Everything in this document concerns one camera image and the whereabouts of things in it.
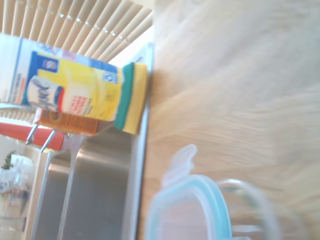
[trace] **blind slat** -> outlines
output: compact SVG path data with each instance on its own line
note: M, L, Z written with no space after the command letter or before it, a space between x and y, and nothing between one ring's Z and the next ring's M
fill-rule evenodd
M108 22L105 24L104 28L102 28L97 36L97 38L93 41L92 45L84 54L87 57L91 57L97 48L104 42L105 38L108 37L111 30L113 29L116 23L121 19L121 17L128 11L132 3L130 1L122 1L119 6L116 8Z
M64 45L66 38L80 12L82 5L84 4L84 0L75 0L72 2L68 15L66 16L64 23L62 25L61 31L54 43L55 47L62 48Z
M25 1L17 1L14 8L14 17L11 34L14 36L20 36L22 23L24 21L24 15L26 10Z
M22 21L21 34L22 38L29 38L32 23L36 14L38 0L28 0L25 6L25 12Z
M129 36L122 41L105 59L105 62L109 62L120 52L122 52L127 46L129 46L134 40L136 40L141 34L148 30L152 26L153 13L150 13L140 24L137 26Z
M152 10L131 0L0 0L0 32L102 61L152 24Z
M95 0L86 0L84 4L81 7L81 10L73 23L73 26L66 37L64 44L62 46L63 50L69 51L72 44L76 40L82 26L85 24L90 12L93 10L93 7L95 5L96 1Z
M93 28L90 30L89 34L85 38L83 44L81 45L78 53L81 55L85 55L88 51L89 47L95 41L97 36L99 35L102 27L107 24L108 20L110 19L111 15L114 13L116 8L119 6L120 0L109 0L106 6L104 7L101 15L99 16L98 20L96 21Z
M38 6L35 11L35 16L32 23L29 39L34 41L38 40L40 31L42 28L42 24L44 22L46 12L48 10L49 2L50 0L40 0L38 2Z
M100 60L104 60L112 53L112 51L123 42L129 34L151 13L151 9L144 7L141 9L137 15L134 16L132 21L130 21L123 31L116 36L117 38L104 50L104 52L99 56Z
M90 30L94 27L94 24L98 20L99 16L101 15L102 11L104 10L107 2L105 0L98 0L92 11L90 12L87 20L85 21L84 25L82 26L80 32L76 36L71 48L70 52L76 53L81 45L83 44L84 39L88 36Z
M39 33L38 42L45 43L48 39L51 27L57 17L57 12L62 0L50 0L48 11L45 14L42 28Z
M11 34L12 23L15 13L15 3L16 1L14 0L4 0L2 31L5 34Z
M0 32L2 32L2 19L4 18L4 1L0 1Z
M58 34L65 22L72 1L62 0L56 18L54 19L46 44L53 46L58 38Z
M109 34L99 48L92 55L93 58L101 59L101 54L107 49L107 47L117 38L118 34L129 24L137 13L142 9L142 6L133 4L125 15L116 22L114 27L110 27L111 34Z

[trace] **wooden countertop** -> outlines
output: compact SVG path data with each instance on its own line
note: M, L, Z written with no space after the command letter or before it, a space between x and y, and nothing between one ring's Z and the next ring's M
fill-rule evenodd
M320 239L320 3L158 0L139 236L172 155L254 184Z

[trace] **sponge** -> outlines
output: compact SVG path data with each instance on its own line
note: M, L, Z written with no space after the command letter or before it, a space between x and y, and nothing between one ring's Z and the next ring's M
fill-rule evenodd
M122 69L124 83L122 84L121 99L113 123L113 125L120 130L122 130L125 126L127 112L131 101L132 86L134 81L134 67L135 64L132 62L128 65L125 65Z
M131 101L122 130L130 134L137 134L139 132L148 88L147 65L135 63L133 72Z
M148 90L147 65L130 63L124 66L122 70L124 83L113 125L124 132L137 134Z

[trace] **stainless steel sink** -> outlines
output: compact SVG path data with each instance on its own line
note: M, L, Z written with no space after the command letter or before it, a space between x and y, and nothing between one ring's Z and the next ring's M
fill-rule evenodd
M39 214L35 219L35 240L56 240L64 206L70 174L71 151L51 155L46 178L43 179L43 192L40 196Z
M153 46L133 59L152 71ZM25 240L134 240L140 207L149 98L140 133L100 123L92 137L71 135L60 153L42 154Z
M120 239L130 157L131 136L113 127L83 142L58 239Z

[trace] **plastic container lid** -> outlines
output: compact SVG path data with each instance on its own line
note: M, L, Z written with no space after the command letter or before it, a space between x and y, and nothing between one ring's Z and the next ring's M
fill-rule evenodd
M146 240L229 240L232 226L218 186L190 174L197 153L193 144L177 152L154 197L146 221Z

